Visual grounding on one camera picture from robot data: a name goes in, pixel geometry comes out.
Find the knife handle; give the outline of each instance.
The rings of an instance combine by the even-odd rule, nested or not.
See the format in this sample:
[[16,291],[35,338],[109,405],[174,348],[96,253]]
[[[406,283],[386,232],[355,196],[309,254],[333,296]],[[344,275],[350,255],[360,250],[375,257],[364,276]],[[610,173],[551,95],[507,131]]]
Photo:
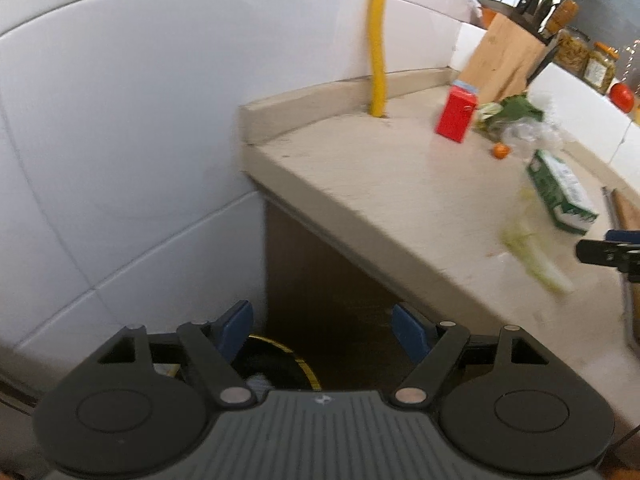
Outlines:
[[568,23],[575,18],[578,10],[580,10],[580,6],[573,0],[562,1],[546,21],[545,30],[542,31],[542,35],[545,38],[550,38],[554,34],[557,34],[561,28],[565,28]]
[[537,29],[540,28],[542,21],[546,18],[546,16],[551,11],[551,7],[553,7],[554,0],[542,0],[536,9],[536,13],[533,15],[533,26]]

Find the spice jar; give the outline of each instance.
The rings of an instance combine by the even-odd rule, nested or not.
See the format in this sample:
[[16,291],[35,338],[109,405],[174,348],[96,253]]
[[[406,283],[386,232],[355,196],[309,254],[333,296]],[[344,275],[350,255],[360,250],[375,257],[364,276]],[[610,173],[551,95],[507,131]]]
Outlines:
[[591,38],[581,30],[565,27],[558,33],[558,53],[554,57],[554,63],[582,78],[591,50],[590,41]]
[[616,61],[618,52],[612,46],[596,41],[593,50],[589,54],[587,67],[584,70],[584,81],[589,86],[600,92],[607,93],[613,76],[616,75]]

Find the red carton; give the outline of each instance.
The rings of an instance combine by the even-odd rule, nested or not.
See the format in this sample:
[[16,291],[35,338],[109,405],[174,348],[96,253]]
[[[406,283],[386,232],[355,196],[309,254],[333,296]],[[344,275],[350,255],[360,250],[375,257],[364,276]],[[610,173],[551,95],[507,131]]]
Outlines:
[[462,142],[466,129],[478,106],[478,96],[471,85],[456,81],[449,89],[449,97],[436,126],[436,132],[456,142]]

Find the cherry tomato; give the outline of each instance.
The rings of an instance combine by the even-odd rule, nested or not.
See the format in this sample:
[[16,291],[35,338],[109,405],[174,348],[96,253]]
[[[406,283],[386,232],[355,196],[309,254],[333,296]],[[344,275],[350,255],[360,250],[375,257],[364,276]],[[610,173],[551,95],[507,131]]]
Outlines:
[[507,155],[511,153],[511,148],[506,144],[501,142],[496,142],[494,144],[493,154],[495,158],[505,158]]

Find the kitchen counter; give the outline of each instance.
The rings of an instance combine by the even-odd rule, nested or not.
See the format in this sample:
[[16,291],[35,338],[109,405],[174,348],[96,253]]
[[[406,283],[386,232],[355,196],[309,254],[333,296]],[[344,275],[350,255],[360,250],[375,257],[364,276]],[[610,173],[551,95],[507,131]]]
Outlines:
[[[615,270],[568,256],[576,291],[559,298],[529,276],[498,239],[524,174],[514,156],[469,132],[457,144],[434,134],[440,86],[391,99],[388,118],[353,112],[244,147],[244,168],[277,202],[394,293],[434,319],[475,333],[517,324],[612,405],[616,433],[640,423],[640,360],[625,345]],[[570,156],[609,228],[602,183]]]

